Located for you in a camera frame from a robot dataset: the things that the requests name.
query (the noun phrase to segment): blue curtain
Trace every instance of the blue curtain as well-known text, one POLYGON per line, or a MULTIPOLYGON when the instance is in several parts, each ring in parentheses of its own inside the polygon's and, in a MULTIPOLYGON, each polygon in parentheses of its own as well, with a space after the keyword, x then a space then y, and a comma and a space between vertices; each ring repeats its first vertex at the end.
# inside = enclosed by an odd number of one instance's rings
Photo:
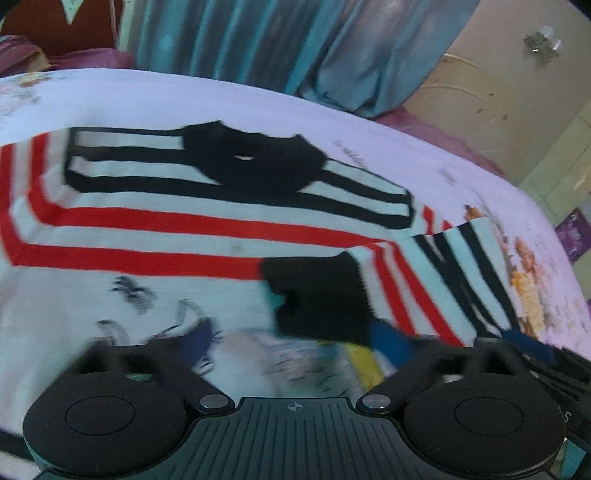
POLYGON ((480 0, 147 0, 139 68, 374 116, 406 100, 480 0))

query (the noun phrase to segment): wall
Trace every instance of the wall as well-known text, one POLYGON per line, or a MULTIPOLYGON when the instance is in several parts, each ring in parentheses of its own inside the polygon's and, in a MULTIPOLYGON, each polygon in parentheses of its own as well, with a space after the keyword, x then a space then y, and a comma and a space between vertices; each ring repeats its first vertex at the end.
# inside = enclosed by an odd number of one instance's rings
MULTIPOLYGON (((591 100, 520 188, 554 226, 585 200, 591 192, 591 100)), ((573 268, 583 293, 591 299, 591 250, 573 268)))
POLYGON ((521 102, 528 148, 511 175, 519 184, 591 98, 591 22, 568 0, 482 0, 449 52, 499 77, 521 102), (547 67, 523 38, 550 25, 564 40, 547 67))

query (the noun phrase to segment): red cloth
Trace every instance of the red cloth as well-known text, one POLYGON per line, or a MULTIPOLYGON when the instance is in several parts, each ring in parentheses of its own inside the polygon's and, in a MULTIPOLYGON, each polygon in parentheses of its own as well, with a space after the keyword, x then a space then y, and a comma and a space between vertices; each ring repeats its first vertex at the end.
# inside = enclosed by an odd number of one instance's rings
POLYGON ((398 130, 399 132, 424 140, 425 142, 435 145, 449 153, 453 153, 458 157, 465 158, 494 175, 497 175, 502 179, 505 178, 503 171, 492 160, 474 153, 468 148, 466 142, 462 139, 451 137, 434 126, 426 124, 413 114, 409 113, 404 107, 400 106, 387 113, 383 113, 373 120, 379 124, 398 130))

